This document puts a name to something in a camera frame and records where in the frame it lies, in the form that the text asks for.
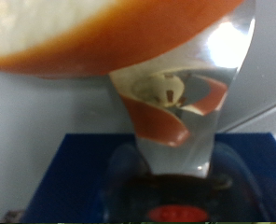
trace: red label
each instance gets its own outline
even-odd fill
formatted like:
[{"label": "red label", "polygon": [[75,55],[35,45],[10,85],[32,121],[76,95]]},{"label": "red label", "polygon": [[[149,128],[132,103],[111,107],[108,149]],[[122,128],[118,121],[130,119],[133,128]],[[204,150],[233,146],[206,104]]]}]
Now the red label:
[{"label": "red label", "polygon": [[207,221],[208,214],[190,205],[162,205],[148,213],[148,217],[156,222],[201,222]]}]

